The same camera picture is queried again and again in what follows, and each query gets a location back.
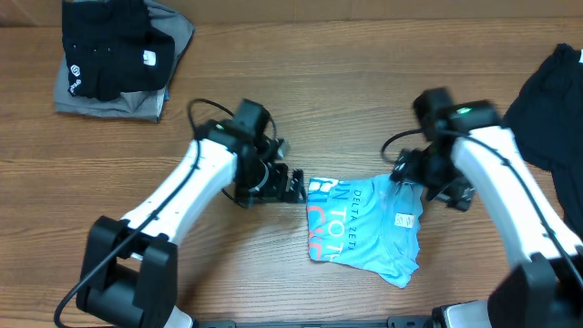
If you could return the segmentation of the light blue t-shirt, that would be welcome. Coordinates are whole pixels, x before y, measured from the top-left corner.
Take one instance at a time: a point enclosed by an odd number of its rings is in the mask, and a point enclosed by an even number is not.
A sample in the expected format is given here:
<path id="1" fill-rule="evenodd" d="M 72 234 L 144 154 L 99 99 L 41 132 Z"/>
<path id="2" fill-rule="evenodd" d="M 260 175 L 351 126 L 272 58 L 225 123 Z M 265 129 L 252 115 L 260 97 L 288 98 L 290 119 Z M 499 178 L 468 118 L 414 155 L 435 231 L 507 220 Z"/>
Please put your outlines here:
<path id="1" fill-rule="evenodd" d="M 421 185 L 397 183 L 388 174 L 310 179 L 310 258 L 375 272 L 396 287 L 406 287 L 418 269 L 422 194 Z"/>

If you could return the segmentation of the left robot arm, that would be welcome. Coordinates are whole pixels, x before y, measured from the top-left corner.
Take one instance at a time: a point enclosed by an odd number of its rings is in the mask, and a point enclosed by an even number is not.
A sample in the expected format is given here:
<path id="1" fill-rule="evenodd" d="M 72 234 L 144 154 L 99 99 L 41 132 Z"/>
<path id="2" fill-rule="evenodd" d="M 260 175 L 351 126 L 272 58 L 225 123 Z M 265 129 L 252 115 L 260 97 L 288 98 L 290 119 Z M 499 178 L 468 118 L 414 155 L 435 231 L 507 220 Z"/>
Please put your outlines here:
<path id="1" fill-rule="evenodd" d="M 94 223 L 68 300 L 114 327 L 195 326 L 177 305 L 178 250 L 214 197 L 232 186 L 229 198 L 243 209 L 306 201 L 302 171 L 282 163 L 287 141 L 265 133 L 274 125 L 248 99 L 226 119 L 194 125 L 185 156 L 146 200 Z"/>

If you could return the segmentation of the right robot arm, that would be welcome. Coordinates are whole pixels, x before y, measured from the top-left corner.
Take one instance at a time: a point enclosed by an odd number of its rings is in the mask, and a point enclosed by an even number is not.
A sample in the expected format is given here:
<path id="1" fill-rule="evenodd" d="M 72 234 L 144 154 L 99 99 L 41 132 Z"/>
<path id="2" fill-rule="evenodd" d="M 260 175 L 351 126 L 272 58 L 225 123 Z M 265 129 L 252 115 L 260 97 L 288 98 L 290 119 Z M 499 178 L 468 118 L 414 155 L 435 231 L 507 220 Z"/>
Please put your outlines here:
<path id="1" fill-rule="evenodd" d="M 428 200 L 468 210 L 482 201 L 503 242 L 510 273 L 487 299 L 398 317 L 403 327 L 582 328 L 582 241 L 550 205 L 514 134 L 488 100 L 456 104 L 445 87 L 412 105 L 426 149 L 402 150 L 391 179 L 414 182 Z"/>

